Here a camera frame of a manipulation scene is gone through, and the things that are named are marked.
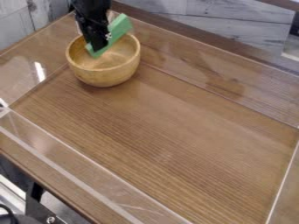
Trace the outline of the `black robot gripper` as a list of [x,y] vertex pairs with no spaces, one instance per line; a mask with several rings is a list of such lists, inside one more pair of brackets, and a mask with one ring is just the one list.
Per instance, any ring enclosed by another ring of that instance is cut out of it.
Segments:
[[97,52],[108,45],[108,10],[111,0],[70,0],[74,8],[76,22],[85,42]]

